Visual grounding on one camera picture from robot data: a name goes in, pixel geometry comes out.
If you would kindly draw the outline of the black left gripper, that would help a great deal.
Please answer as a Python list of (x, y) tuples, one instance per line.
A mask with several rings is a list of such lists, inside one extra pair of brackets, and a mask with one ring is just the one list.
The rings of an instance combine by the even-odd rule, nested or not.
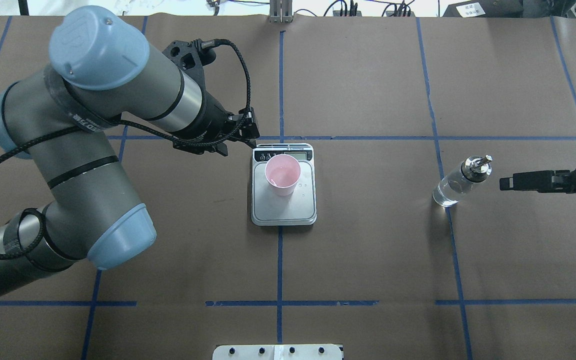
[(186, 128), (173, 132), (172, 135), (181, 141), (174, 141), (173, 148), (192, 154), (205, 152), (228, 157), (229, 151), (225, 141), (242, 142), (255, 149), (261, 136), (255, 120), (253, 107), (245, 107), (238, 114), (227, 111), (210, 93), (205, 93), (205, 100), (198, 117)]

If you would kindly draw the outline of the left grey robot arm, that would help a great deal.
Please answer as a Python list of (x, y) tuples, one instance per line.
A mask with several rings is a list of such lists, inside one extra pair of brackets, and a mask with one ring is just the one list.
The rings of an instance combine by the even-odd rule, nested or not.
[(176, 150), (228, 155), (259, 137), (249, 69), (230, 39), (173, 41), (159, 51), (102, 6), (67, 14), (49, 63), (0, 93), (0, 164), (32, 160), (54, 200), (0, 227), (0, 297), (80, 260), (107, 271), (157, 232), (106, 130), (128, 126)]

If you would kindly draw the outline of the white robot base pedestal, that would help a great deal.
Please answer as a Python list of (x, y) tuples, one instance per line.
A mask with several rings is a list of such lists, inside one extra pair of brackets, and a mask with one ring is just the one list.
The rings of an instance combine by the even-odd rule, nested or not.
[(343, 360), (341, 344), (230, 344), (215, 347), (213, 360)]

